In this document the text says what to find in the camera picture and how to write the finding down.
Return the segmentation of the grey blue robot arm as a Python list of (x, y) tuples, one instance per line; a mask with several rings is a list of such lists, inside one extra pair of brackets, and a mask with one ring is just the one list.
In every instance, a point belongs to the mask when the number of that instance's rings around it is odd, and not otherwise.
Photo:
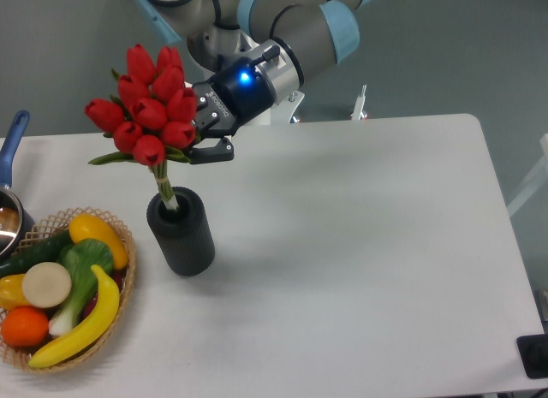
[(359, 46), (354, 13), (372, 0), (135, 0), (167, 45), (184, 43), (203, 79), (194, 84), (200, 138), (193, 164), (229, 161), (245, 124), (291, 123), (302, 87)]

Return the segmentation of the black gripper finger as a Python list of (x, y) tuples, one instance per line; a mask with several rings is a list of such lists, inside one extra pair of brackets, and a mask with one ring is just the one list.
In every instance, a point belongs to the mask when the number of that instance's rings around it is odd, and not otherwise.
[(234, 146), (230, 137), (219, 139), (214, 146), (194, 146), (188, 151), (191, 164), (223, 163), (235, 157)]

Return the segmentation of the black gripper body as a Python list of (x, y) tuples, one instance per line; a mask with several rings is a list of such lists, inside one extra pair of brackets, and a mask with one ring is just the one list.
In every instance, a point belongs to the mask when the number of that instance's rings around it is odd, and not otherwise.
[(233, 136), (275, 101), (275, 93), (258, 66), (267, 58), (242, 57), (207, 80), (192, 85), (197, 96), (194, 124), (202, 138)]

